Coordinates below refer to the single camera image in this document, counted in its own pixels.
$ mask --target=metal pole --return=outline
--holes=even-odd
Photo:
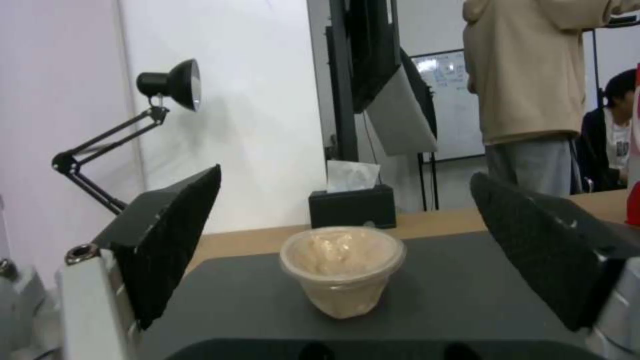
[[[140,113],[138,116],[134,117],[131,120],[127,120],[125,122],[123,122],[122,124],[114,127],[113,129],[106,131],[105,133],[102,133],[98,136],[96,136],[95,138],[92,138],[91,140],[88,140],[87,142],[78,145],[77,147],[73,148],[70,152],[73,155],[76,155],[78,152],[81,152],[82,150],[85,150],[86,148],[95,145],[96,143],[100,142],[101,140],[104,140],[105,138],[108,138],[109,136],[117,133],[118,131],[125,129],[135,123],[137,123],[140,120],[143,120],[144,118],[146,118],[147,116],[151,115],[151,109],[147,109],[145,111],[143,111],[142,113]]]
[[[593,39],[593,67],[596,72],[596,94],[598,97],[598,108],[604,107],[602,96],[600,95],[600,74],[598,73],[598,41],[596,39],[596,29],[591,32],[591,38]]]
[[[79,160],[78,163],[80,165],[84,165],[84,164],[88,163],[89,161],[94,160],[96,158],[99,158],[102,155],[105,155],[107,152],[109,152],[109,151],[111,151],[113,149],[116,149],[117,147],[127,143],[129,140],[137,138],[138,136],[140,136],[140,135],[146,133],[147,131],[149,131],[149,130],[155,128],[155,127],[158,127],[158,126],[160,126],[160,123],[153,122],[153,123],[143,127],[142,129],[136,131],[135,133],[133,133],[131,135],[128,135],[128,136],[125,136],[124,138],[122,138],[122,139],[120,139],[120,140],[118,140],[116,142],[113,142],[113,143],[101,148],[100,150],[96,151],[92,155],[89,155],[86,158],[84,158],[82,160]]]
[[[424,191],[424,171],[422,165],[424,164],[424,156],[422,153],[418,154],[418,171],[420,172],[420,192],[422,193],[422,208],[427,211],[427,193]]]
[[[82,180],[78,179],[76,176],[69,174],[67,175],[67,177],[74,184],[80,187],[80,189],[84,190],[84,192],[91,195],[91,197],[93,197],[97,202],[101,203],[105,208],[109,209],[110,212],[114,213],[115,215],[119,215],[122,212],[121,209],[118,209],[114,204],[110,203],[110,201],[100,196],[99,193],[95,191],[95,189],[93,189],[91,186],[82,182]]]
[[[331,26],[326,28],[335,130],[340,160],[358,161],[358,135],[353,115],[351,55],[347,40],[345,0],[329,0]]]
[[[431,153],[431,179],[433,180],[433,202],[436,210],[440,210],[440,198],[438,196],[438,176],[436,175],[436,155]]]

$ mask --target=clear lid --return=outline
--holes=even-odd
[[[291,236],[280,249],[283,269],[325,285],[386,277],[404,261],[404,243],[368,227],[325,227]]]

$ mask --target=tissue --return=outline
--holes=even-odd
[[[352,192],[376,186],[380,165],[348,161],[326,162],[328,193]]]

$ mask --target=plastic bowl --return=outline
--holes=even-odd
[[[285,272],[322,312],[337,319],[364,315],[404,261],[404,244],[366,227],[325,227],[290,237],[280,249]]]

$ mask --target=black tissue box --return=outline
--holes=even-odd
[[[309,196],[311,227],[374,225],[396,227],[394,191],[387,185],[354,192],[312,192]]]

